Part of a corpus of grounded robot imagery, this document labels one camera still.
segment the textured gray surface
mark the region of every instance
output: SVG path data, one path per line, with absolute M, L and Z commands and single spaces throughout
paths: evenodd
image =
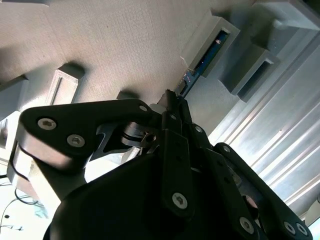
M 42 105 L 54 70 L 74 62 L 86 70 L 75 102 L 115 99 L 126 89 L 154 103 L 182 77 L 182 49 L 209 8 L 223 12 L 240 2 L 248 1 L 1 3 L 0 83 L 26 74 L 25 108 Z

